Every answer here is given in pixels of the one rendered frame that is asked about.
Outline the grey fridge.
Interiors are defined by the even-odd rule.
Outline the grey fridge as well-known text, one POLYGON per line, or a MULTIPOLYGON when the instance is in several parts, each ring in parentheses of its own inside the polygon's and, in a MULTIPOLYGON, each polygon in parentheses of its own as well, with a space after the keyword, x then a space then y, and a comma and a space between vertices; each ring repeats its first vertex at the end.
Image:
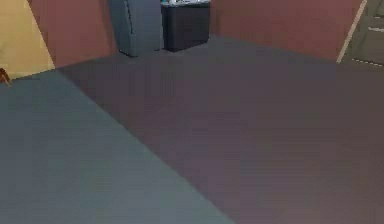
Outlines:
POLYGON ((161 48, 160 0, 108 0, 117 49, 138 57, 161 48))

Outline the brown furniture leg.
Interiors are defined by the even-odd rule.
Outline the brown furniture leg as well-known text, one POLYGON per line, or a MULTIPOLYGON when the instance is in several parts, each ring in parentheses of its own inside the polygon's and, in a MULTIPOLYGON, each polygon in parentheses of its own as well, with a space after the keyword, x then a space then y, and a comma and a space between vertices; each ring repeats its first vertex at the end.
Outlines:
POLYGON ((11 86, 12 80, 3 68, 0 68, 0 79, 5 82, 8 87, 11 86))

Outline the dark kitchen counter cabinet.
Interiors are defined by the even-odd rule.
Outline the dark kitchen counter cabinet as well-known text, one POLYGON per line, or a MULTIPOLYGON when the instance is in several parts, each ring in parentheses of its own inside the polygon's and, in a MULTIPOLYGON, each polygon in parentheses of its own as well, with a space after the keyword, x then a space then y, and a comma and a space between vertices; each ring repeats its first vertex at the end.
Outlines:
POLYGON ((182 51, 206 43, 211 0, 166 0, 161 3, 164 49, 182 51))

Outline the grey-green room door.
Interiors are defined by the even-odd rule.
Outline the grey-green room door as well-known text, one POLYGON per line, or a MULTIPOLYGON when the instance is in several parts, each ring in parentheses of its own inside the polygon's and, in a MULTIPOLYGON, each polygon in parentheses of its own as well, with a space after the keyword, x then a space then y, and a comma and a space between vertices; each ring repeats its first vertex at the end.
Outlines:
POLYGON ((346 48, 343 63, 384 67, 384 0, 367 0, 346 48))

